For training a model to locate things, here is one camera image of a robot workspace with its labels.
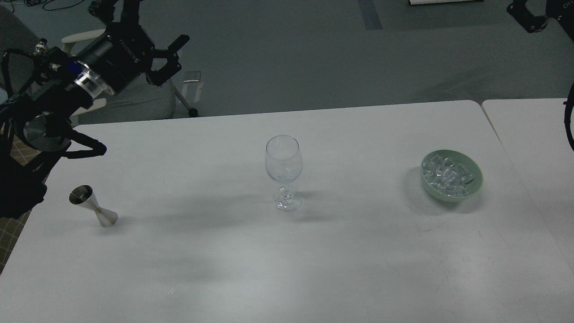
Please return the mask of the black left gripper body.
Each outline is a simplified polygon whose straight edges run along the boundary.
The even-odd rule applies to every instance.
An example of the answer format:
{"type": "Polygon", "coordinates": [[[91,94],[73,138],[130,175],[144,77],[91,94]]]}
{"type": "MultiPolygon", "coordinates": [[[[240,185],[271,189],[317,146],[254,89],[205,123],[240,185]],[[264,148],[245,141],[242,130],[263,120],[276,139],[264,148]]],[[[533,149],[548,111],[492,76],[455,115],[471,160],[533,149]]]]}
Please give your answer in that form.
{"type": "Polygon", "coordinates": [[[76,55],[103,78],[109,92],[119,94],[151,67],[155,45],[140,25],[109,24],[104,33],[76,55]]]}

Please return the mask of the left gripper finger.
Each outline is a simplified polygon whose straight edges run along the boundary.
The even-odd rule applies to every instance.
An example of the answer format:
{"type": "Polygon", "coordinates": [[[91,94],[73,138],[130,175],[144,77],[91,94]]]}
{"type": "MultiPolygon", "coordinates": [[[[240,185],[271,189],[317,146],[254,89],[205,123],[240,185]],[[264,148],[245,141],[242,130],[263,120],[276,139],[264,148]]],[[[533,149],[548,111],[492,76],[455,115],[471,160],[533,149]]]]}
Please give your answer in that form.
{"type": "Polygon", "coordinates": [[[158,70],[152,70],[151,67],[146,71],[146,80],[154,86],[162,86],[170,78],[181,70],[178,51],[188,43],[189,35],[179,35],[167,49],[152,48],[148,51],[148,57],[154,59],[164,59],[165,64],[158,70]]]}
{"type": "MultiPolygon", "coordinates": [[[[141,2],[142,0],[122,0],[122,11],[120,15],[121,24],[139,24],[139,9],[141,2]]],[[[88,7],[88,12],[103,24],[109,25],[114,20],[116,4],[117,0],[93,0],[88,7]]]]}

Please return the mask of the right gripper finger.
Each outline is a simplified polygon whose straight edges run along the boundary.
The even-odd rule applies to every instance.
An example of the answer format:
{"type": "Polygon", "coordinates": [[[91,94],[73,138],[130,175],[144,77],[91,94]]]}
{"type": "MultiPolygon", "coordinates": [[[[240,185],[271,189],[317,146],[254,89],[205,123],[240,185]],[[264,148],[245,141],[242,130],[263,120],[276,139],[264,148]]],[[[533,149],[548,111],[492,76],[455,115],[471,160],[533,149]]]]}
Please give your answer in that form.
{"type": "Polygon", "coordinates": [[[525,30],[527,33],[537,33],[543,31],[548,24],[545,16],[535,16],[526,6],[527,0],[513,0],[507,6],[507,13],[525,30]]]}

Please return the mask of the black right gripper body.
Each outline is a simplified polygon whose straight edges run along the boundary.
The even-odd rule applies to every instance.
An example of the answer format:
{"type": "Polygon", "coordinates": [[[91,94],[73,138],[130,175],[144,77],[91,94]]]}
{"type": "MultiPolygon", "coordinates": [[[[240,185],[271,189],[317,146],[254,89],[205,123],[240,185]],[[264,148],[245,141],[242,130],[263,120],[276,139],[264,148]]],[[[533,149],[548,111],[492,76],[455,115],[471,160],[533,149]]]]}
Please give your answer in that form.
{"type": "Polygon", "coordinates": [[[574,16],[573,0],[547,0],[545,13],[558,22],[572,22],[574,16]]]}

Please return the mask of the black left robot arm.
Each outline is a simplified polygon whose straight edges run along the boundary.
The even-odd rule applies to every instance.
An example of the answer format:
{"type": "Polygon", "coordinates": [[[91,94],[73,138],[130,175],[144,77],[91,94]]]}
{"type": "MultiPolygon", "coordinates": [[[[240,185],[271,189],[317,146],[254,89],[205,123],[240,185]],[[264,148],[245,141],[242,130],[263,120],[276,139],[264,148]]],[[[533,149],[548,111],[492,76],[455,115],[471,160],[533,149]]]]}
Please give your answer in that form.
{"type": "Polygon", "coordinates": [[[77,55],[61,48],[34,52],[9,48],[1,68],[8,94],[1,104],[1,217],[19,218],[43,202],[43,180],[62,158],[102,156],[106,146],[73,129],[70,117],[90,109],[102,93],[116,96],[140,75],[162,86],[181,70],[179,35],[158,49],[139,24],[139,0],[125,0],[119,21],[114,0],[94,0],[89,12],[103,33],[77,55]]]}

